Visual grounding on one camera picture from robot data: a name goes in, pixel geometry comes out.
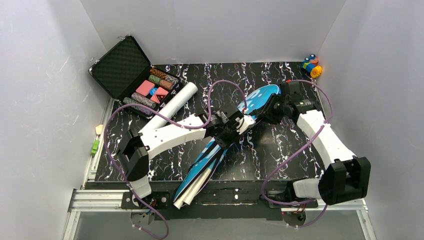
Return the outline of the white shuttlecock tube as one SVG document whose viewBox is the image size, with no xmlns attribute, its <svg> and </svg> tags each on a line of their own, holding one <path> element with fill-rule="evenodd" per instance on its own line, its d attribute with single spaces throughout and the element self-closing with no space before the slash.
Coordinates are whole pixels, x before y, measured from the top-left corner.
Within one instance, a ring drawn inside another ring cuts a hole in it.
<svg viewBox="0 0 424 240">
<path fill-rule="evenodd" d="M 198 91 L 197 86 L 188 82 L 158 113 L 171 119 Z M 155 130 L 164 127 L 167 121 L 155 115 L 140 131 Z"/>
</svg>

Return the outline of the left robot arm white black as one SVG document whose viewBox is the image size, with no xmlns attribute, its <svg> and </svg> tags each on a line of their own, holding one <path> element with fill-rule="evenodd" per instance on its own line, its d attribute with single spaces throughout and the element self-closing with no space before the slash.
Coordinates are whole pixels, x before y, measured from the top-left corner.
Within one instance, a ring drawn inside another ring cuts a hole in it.
<svg viewBox="0 0 424 240">
<path fill-rule="evenodd" d="M 157 129 L 138 132 L 130 130 L 118 146 L 117 158 L 130 190 L 139 198 L 152 193 L 149 183 L 149 162 L 157 155 L 185 143 L 211 137 L 210 142 L 191 165 L 189 172 L 177 188 L 174 199 L 199 192 L 227 149 L 252 128 L 256 121 L 237 108 L 218 110 L 207 125 L 206 114 L 189 117 Z"/>
</svg>

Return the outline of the blue racket bag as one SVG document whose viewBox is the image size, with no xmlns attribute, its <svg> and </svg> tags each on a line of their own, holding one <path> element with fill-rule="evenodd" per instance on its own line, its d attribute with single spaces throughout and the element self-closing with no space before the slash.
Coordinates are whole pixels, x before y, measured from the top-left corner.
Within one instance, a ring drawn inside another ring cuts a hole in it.
<svg viewBox="0 0 424 240">
<path fill-rule="evenodd" d="M 190 205 L 204 188 L 221 163 L 228 148 L 260 120 L 258 114 L 272 97 L 281 93 L 275 84 L 262 86 L 250 93 L 237 106 L 231 104 L 215 112 L 206 133 L 211 140 L 190 166 L 188 173 L 176 190 L 173 204 L 178 209 Z"/>
</svg>

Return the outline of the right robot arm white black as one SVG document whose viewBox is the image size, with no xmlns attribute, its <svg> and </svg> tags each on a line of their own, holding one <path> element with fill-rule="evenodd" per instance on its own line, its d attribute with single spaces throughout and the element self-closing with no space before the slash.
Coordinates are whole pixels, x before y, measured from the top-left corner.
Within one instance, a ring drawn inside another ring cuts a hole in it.
<svg viewBox="0 0 424 240">
<path fill-rule="evenodd" d="M 276 205 L 302 205 L 313 199 L 321 199 L 327 205 L 335 205 L 367 196 L 371 163 L 366 157 L 356 156 L 338 138 L 316 102 L 301 95 L 299 80 L 279 85 L 280 93 L 274 94 L 259 112 L 259 118 L 276 123 L 290 118 L 309 138 L 304 145 L 313 145 L 324 163 L 320 178 L 291 180 L 282 193 L 266 192 L 268 176 L 261 186 L 263 199 Z"/>
</svg>

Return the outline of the blue badminton racket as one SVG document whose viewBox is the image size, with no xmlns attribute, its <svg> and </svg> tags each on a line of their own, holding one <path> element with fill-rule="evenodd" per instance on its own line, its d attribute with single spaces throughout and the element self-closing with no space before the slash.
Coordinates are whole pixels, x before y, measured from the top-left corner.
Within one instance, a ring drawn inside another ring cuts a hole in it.
<svg viewBox="0 0 424 240">
<path fill-rule="evenodd" d="M 209 181 L 212 170 L 206 168 L 199 177 L 194 180 L 188 187 L 188 189 L 176 199 L 173 205 L 180 209 L 183 205 L 190 205 L 195 196 L 200 192 L 203 186 Z"/>
<path fill-rule="evenodd" d="M 206 168 L 203 173 L 190 185 L 188 190 L 182 196 L 183 205 L 191 204 L 194 197 L 200 192 L 204 184 L 208 181 L 211 173 L 212 169 Z"/>
</svg>

